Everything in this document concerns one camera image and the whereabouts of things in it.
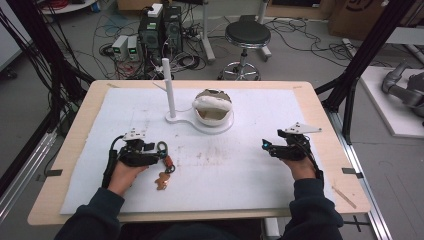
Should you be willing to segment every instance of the white board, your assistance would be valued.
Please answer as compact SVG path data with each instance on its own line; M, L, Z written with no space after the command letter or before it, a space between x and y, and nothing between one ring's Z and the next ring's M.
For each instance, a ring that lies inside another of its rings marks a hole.
M415 115L399 98L381 90L384 77L392 70L393 68L368 67L362 74L361 82L393 136L424 138L424 118ZM406 69L397 85L406 88L409 77L421 72L423 70Z
M202 90L174 89L176 109L189 109ZM166 122L168 102L162 90L110 89L75 166L61 214L72 214L89 202L101 185L113 139L133 127L145 131L146 142L168 144L176 171L164 191L156 190L154 183L164 170L161 162L141 173L127 191L121 212L287 208L294 198L291 173L261 146L262 138L284 145L277 129L304 123L294 93L225 92L233 102L234 125L225 133L206 135L189 124ZM118 141L115 149L123 145ZM333 199L329 184L325 192Z

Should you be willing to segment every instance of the round stool seat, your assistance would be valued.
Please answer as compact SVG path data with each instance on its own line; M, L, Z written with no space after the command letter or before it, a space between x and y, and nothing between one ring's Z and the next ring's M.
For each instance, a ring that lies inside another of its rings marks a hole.
M262 48L271 39L271 32L258 22L239 21L227 26L225 38L230 43L242 48Z

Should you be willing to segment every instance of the white round base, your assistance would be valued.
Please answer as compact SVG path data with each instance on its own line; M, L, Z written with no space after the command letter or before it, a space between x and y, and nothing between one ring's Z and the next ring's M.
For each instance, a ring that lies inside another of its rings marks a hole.
M171 118L170 112L168 112L165 116L166 121L169 123L189 123L191 124L196 130L199 132L209 134L209 135L217 135L226 132L228 129L233 126L234 123L234 112L230 111L230 117L228 118L228 121L219 125L219 126L207 126L199 120L196 119L196 116L194 114L194 111L192 108L186 111L176 111L176 117Z

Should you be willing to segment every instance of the dark blue sleeve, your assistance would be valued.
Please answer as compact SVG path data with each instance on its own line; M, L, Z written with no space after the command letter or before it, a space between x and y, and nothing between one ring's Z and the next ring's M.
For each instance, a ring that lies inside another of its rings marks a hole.
M292 219L286 225L283 240L343 239L338 229L343 226L343 219L334 203L325 198L321 180L295 181L294 197L290 203Z
M117 216L123 204L122 197L99 188L90 203L80 206L66 221L55 240L117 239L120 231Z

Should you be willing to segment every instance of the gray floor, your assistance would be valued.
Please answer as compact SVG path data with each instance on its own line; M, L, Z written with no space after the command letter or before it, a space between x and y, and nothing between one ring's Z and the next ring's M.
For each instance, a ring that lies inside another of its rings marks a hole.
M89 55L94 54L102 61L108 72L113 72L112 62L97 53L102 44L111 43L113 39L98 37L94 35L94 30L99 27L96 33L101 35L105 31L111 31L102 27L103 25L122 26L136 20L136 15L122 15L113 5L98 14L82 10L60 16L64 32L73 49L77 51L78 60L96 79L113 77L105 76ZM210 20L210 29L218 26L213 35L223 35L225 22L223 18ZM129 27L136 29L138 24L130 24ZM127 28L123 31L122 34L125 34L125 31L132 30ZM328 35L325 22L309 21L307 31L321 38L319 43L321 48L327 48L330 43L341 43L340 38ZM284 33L283 36L286 43L296 48L309 49L313 43L313 40L299 32ZM279 35L273 33L269 44L273 56L266 63L263 62L260 54L249 51L249 62L260 69L263 80L309 81L314 87L318 87L338 77L344 70L343 66L319 58L309 51L291 49L285 42ZM229 62L237 60L241 53L239 48L220 38L212 38L211 44L217 58L214 64L207 65L201 71L176 73L175 79L214 80L219 71ZM360 42L354 42L354 45L359 46ZM408 59L414 68L423 67L408 53L397 48L392 45L385 46L376 60L396 66L402 59ZM319 54L341 65L348 64L347 60L338 60L328 51ZM0 80L0 101L2 102L0 105L0 149L3 152L0 174L4 173L48 112L47 90L36 77L30 63L21 56L14 61L12 67L18 73L18 78L10 80L2 76ZM323 94L320 98L324 99L325 96L326 94ZM57 142L60 143L62 140L63 138L59 138ZM422 147L424 141L392 137L360 84L358 84L355 99L352 141L393 239L424 239L424 190L420 187L424 170L424 148ZM0 239L52 239L60 228L60 226L33 227L26 222L42 187L42 182L36 181L36 177L42 173L47 160L53 157L59 145L56 144L55 149L46 157L34 179L0 225ZM356 217L360 222L368 222L364 215L343 217L345 221L354 221ZM281 232L287 221L288 219L285 218L279 219ZM341 228L341 232L344 239L375 239L369 226L361 226L358 231L357 226L347 224Z

